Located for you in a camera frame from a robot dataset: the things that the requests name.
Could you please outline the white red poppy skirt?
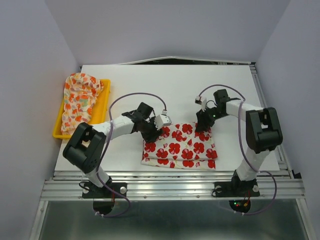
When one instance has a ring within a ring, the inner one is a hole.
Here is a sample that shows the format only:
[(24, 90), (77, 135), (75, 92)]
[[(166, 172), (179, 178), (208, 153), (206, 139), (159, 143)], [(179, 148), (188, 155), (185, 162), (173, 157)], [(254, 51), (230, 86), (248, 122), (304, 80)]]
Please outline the white red poppy skirt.
[(162, 128), (155, 142), (143, 143), (141, 164), (170, 169), (214, 171), (218, 154), (211, 130), (196, 132), (197, 123)]

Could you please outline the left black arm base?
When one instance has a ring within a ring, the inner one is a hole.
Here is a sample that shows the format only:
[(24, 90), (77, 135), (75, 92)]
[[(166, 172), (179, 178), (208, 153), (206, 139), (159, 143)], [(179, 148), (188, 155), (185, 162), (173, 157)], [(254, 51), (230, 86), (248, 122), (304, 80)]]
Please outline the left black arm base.
[[(120, 199), (121, 197), (111, 192), (107, 188), (97, 187), (90, 181), (81, 181), (79, 187), (82, 188), (82, 198), (83, 199)], [(127, 195), (126, 192), (121, 193), (121, 188), (127, 189), (127, 183), (125, 182), (113, 182), (109, 185), (109, 187), (124, 196)]]

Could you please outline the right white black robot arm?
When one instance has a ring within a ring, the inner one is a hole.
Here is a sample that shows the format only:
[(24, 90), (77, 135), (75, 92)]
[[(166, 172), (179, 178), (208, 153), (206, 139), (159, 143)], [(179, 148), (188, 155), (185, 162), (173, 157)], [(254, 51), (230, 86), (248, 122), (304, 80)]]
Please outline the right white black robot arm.
[(240, 147), (243, 160), (234, 171), (230, 181), (214, 183), (212, 195), (216, 198), (245, 197), (260, 195), (257, 175), (267, 156), (283, 142), (283, 134), (277, 110), (262, 108), (245, 103), (245, 98), (230, 97), (226, 89), (214, 94), (213, 107), (208, 106), (205, 97), (198, 95), (195, 103), (201, 106), (196, 113), (196, 132), (208, 132), (215, 121), (227, 117), (237, 117), (237, 124), (245, 123), (247, 149)]

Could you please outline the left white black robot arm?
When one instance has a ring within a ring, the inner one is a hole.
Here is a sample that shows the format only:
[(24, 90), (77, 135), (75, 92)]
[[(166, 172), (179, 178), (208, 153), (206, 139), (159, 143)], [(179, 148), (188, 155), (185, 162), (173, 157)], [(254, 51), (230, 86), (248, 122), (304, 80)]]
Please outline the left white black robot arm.
[(100, 197), (111, 193), (111, 177), (100, 166), (107, 144), (136, 132), (141, 133), (145, 143), (154, 143), (163, 134), (163, 127), (172, 123), (166, 110), (151, 116), (153, 110), (142, 102), (137, 109), (124, 112), (115, 119), (93, 125), (82, 122), (75, 129), (62, 155), (81, 170)]

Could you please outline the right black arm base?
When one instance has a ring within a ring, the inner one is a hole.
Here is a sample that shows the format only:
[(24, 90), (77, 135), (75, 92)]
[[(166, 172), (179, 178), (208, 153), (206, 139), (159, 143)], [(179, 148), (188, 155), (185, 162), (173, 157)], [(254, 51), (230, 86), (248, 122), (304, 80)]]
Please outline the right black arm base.
[(259, 197), (260, 191), (256, 181), (218, 181), (214, 183), (211, 193), (216, 198)]

